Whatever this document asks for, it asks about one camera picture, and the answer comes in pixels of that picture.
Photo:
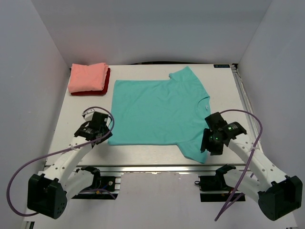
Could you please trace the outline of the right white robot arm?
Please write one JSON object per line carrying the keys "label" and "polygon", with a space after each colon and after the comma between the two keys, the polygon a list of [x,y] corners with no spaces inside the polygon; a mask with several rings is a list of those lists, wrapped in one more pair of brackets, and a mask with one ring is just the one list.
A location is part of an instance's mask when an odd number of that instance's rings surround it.
{"label": "right white robot arm", "polygon": [[274,165],[251,141],[247,131],[238,122],[227,123],[220,112],[205,118],[201,150],[220,156],[229,148],[245,162],[244,171],[233,165],[218,168],[213,176],[200,176],[195,184],[201,191],[231,191],[220,210],[223,213],[238,200],[235,191],[254,200],[262,213],[272,221],[301,207],[303,183],[288,176]]}

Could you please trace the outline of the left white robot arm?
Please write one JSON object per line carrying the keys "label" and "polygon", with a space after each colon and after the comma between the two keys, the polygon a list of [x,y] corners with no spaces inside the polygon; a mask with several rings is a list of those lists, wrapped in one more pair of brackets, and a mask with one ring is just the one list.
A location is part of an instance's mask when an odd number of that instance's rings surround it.
{"label": "left white robot arm", "polygon": [[40,175],[32,175],[28,181],[28,209],[52,219],[58,219],[68,201],[82,191],[99,189],[102,178],[99,169],[77,165],[96,145],[112,136],[111,114],[93,112],[74,133],[68,152],[60,157]]}

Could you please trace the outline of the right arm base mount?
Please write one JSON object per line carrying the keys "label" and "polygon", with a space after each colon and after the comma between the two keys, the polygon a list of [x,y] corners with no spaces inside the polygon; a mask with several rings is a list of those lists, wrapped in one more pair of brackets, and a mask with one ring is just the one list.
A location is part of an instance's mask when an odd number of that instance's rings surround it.
{"label": "right arm base mount", "polygon": [[216,175],[199,176],[199,180],[194,184],[199,187],[200,201],[202,203],[223,202],[229,198],[233,187],[223,184]]}

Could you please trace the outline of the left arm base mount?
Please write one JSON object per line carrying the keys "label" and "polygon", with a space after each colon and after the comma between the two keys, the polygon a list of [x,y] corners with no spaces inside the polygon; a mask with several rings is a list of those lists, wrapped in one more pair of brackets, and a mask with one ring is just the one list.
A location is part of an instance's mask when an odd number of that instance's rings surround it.
{"label": "left arm base mount", "polygon": [[87,171],[93,175],[93,184],[85,188],[81,193],[75,195],[73,199],[116,199],[118,194],[116,188],[118,177],[102,175],[101,171],[92,166],[76,169],[75,173]]}

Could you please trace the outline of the teal t-shirt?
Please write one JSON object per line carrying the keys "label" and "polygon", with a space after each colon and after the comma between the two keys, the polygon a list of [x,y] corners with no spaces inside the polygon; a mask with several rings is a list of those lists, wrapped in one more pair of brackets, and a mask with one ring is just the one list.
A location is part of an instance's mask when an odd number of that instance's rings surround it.
{"label": "teal t-shirt", "polygon": [[111,113],[115,124],[109,145],[176,145],[185,158],[206,162],[201,143],[210,96],[188,66],[168,80],[117,80]]}

